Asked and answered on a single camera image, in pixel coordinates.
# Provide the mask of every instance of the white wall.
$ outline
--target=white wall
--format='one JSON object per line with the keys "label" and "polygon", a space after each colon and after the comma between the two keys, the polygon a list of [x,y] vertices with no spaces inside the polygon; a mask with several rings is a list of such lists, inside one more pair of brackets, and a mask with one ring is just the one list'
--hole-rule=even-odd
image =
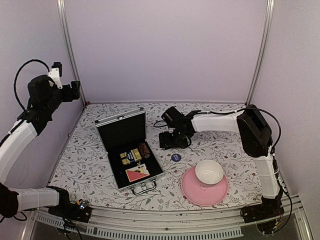
{"label": "white wall", "polygon": [[276,148],[291,193],[299,193],[320,239],[320,2],[276,1],[253,103],[280,121]]}
{"label": "white wall", "polygon": [[89,101],[246,101],[266,0],[65,4]]}
{"label": "white wall", "polygon": [[[55,0],[0,0],[0,138],[7,134],[22,112],[13,92],[13,80],[19,67],[30,59],[41,59],[48,65],[63,64],[62,81],[73,80],[60,28]],[[31,63],[18,78],[17,91],[26,104],[28,82],[47,70]],[[67,139],[77,116],[80,101],[63,103],[53,114],[42,134],[22,153],[14,164],[6,186],[15,188],[45,187],[56,163],[57,155]],[[0,239],[17,239],[21,233],[14,219],[0,224]]]}

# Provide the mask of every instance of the blue round sticker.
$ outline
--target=blue round sticker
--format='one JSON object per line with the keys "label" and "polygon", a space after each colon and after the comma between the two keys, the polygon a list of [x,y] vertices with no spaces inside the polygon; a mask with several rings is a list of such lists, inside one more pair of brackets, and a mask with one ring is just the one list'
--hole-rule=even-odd
{"label": "blue round sticker", "polygon": [[171,160],[174,162],[179,162],[181,160],[181,155],[180,154],[173,154],[171,156]]}

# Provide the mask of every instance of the bowl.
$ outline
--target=bowl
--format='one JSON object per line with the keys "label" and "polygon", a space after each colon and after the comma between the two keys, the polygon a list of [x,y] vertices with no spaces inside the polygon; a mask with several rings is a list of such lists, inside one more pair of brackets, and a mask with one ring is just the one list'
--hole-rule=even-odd
{"label": "bowl", "polygon": [[224,170],[216,161],[206,159],[195,166],[195,175],[201,185],[204,187],[212,187],[222,180]]}

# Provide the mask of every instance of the round pink tray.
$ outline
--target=round pink tray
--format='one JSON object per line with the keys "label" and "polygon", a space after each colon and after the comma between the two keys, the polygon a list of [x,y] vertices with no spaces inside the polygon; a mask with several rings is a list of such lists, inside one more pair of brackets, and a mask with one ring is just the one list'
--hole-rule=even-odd
{"label": "round pink tray", "polygon": [[189,168],[182,176],[181,188],[185,197],[195,205],[209,207],[220,203],[228,193],[229,184],[226,176],[211,187],[200,185],[195,166]]}

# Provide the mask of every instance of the tabletop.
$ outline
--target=tabletop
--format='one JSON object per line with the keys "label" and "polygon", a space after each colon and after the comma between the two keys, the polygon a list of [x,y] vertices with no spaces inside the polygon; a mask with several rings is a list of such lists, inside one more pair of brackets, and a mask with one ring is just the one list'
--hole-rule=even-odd
{"label": "tabletop", "polygon": [[[87,200],[90,205],[106,208],[185,211],[222,209],[261,203],[262,189],[253,160],[244,152],[240,135],[234,132],[198,132],[185,149],[159,148],[159,133],[155,128],[161,115],[175,106],[181,113],[192,110],[231,111],[242,104],[220,103],[108,103],[88,105],[79,119],[59,159],[50,186],[68,190],[72,201]],[[157,180],[157,188],[140,196],[131,191],[120,192],[113,177],[107,152],[95,127],[95,120],[120,114],[135,108],[146,110],[147,142],[161,165],[165,176]],[[179,154],[181,160],[172,160]],[[201,207],[189,202],[181,190],[181,179],[187,169],[204,159],[221,164],[229,183],[227,197],[217,205]]]}

